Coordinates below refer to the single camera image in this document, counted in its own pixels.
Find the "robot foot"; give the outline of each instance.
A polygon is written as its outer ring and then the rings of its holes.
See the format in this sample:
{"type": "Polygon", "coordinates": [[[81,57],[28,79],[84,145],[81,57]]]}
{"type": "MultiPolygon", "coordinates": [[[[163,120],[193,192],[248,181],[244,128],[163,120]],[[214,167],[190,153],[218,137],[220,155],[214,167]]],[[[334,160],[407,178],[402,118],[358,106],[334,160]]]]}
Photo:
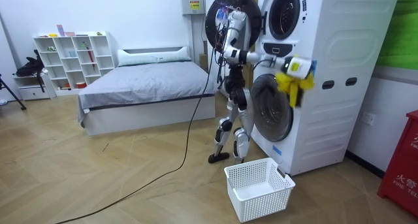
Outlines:
{"type": "Polygon", "coordinates": [[[216,157],[214,154],[209,155],[208,162],[209,163],[216,163],[218,161],[226,160],[229,158],[228,152],[219,153],[216,157]]]}

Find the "yellow towel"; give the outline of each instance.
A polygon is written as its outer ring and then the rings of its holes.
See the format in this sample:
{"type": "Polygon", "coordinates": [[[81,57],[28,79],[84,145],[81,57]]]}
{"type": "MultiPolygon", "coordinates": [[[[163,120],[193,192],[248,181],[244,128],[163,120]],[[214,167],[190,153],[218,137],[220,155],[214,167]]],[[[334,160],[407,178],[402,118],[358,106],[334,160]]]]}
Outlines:
{"type": "Polygon", "coordinates": [[[306,79],[301,80],[279,72],[276,74],[276,82],[278,84],[277,89],[279,91],[289,94],[289,105],[291,108],[294,108],[296,105],[299,88],[306,91],[314,87],[314,78],[312,73],[309,73],[306,79]]]}

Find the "white laundry basket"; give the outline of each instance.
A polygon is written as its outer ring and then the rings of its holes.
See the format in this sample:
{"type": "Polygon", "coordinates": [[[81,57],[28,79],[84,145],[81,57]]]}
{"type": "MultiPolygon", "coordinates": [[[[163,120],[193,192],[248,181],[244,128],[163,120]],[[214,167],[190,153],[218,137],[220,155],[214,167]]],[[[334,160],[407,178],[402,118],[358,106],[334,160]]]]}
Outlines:
{"type": "Polygon", "coordinates": [[[272,158],[258,159],[225,168],[228,195],[240,222],[282,211],[295,186],[278,171],[272,158]]]}

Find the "white pillow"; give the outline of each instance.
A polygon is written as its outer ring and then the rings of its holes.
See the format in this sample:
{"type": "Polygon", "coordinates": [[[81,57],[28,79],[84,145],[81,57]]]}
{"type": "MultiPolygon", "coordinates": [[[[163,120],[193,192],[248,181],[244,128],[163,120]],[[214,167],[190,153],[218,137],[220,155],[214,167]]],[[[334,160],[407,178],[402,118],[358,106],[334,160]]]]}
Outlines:
{"type": "Polygon", "coordinates": [[[123,50],[118,50],[118,60],[120,67],[172,61],[191,61],[188,53],[188,47],[183,47],[178,51],[173,52],[154,52],[145,54],[128,54],[123,50]]]}

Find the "washing machine door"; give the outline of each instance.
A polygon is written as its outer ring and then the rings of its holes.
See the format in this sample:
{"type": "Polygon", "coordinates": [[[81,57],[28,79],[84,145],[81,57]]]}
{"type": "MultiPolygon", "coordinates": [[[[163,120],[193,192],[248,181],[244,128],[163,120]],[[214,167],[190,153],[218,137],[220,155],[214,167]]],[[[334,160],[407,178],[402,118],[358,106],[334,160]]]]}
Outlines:
{"type": "Polygon", "coordinates": [[[277,40],[286,39],[299,20],[300,0],[273,0],[268,15],[272,36],[277,40]]]}
{"type": "Polygon", "coordinates": [[[251,88],[254,121],[260,134],[271,142],[287,137],[293,123],[293,110],[287,94],[278,91],[272,74],[259,76],[251,88]]]}

